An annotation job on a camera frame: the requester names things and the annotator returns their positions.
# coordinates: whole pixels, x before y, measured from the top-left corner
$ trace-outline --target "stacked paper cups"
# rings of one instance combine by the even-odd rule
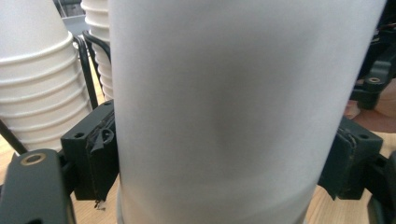
[[[90,26],[90,34],[110,46],[107,0],[83,0],[81,7],[86,12],[85,22]],[[93,49],[96,53],[95,60],[99,65],[103,93],[106,100],[111,100],[113,99],[113,81],[110,61],[101,47],[93,44]]]
[[[51,1],[16,1],[0,14],[0,118],[28,150],[60,150],[92,111],[73,36]]]

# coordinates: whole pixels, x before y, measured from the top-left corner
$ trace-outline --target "metal rod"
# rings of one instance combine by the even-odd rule
[[[14,133],[7,127],[7,125],[0,120],[0,134],[8,141],[8,143],[17,151],[20,155],[27,152],[26,147],[18,140]]]

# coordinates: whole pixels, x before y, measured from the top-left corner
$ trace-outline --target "bolt hole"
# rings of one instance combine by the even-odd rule
[[[41,159],[41,155],[34,155],[32,157],[29,157],[26,161],[27,162],[34,162],[34,161],[38,161]]]
[[[370,77],[370,78],[369,78],[369,81],[370,81],[370,82],[377,83],[377,82],[380,82],[381,79],[379,79],[378,77]]]
[[[43,223],[43,221],[41,221],[41,219],[36,218],[36,219],[34,219],[34,220],[29,221],[29,222],[26,223],[26,224],[42,224],[42,223]]]
[[[75,138],[80,138],[80,137],[82,137],[82,136],[84,136],[84,133],[76,133],[76,134],[75,134]]]
[[[362,139],[368,139],[369,136],[367,136],[366,134],[359,134],[359,137]]]
[[[23,158],[21,160],[21,164],[24,166],[30,166],[30,165],[38,164],[42,162],[44,159],[46,159],[46,154],[38,152]]]

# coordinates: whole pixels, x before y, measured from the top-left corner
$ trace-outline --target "white cylindrical object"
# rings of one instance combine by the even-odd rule
[[[111,1],[126,224],[302,223],[384,1]]]
[[[83,0],[81,2],[81,7],[86,12],[85,22],[90,25],[90,34],[105,41],[110,46],[110,26],[108,22],[108,5],[107,0]],[[99,81],[103,85],[103,93],[106,100],[113,99],[113,87],[112,82],[103,82],[106,80],[111,80],[111,64],[107,58],[107,55],[102,50],[102,48],[97,45],[92,45],[95,50],[96,62],[99,65],[99,75],[106,76],[107,79],[101,78]],[[102,74],[104,70],[109,70],[109,73]]]
[[[0,27],[0,119],[28,150],[60,150],[92,111],[73,36],[48,0],[0,7]]]

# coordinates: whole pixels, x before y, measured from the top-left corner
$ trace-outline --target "paper cup rim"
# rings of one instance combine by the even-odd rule
[[[46,49],[42,49],[35,53],[0,59],[0,65],[7,65],[7,64],[11,64],[11,63],[22,63],[22,62],[30,61],[30,60],[38,58],[38,57],[43,57],[43,56],[51,54],[52,52],[66,48],[72,42],[73,42],[73,35],[70,32],[68,32],[67,38],[56,45],[53,45]]]

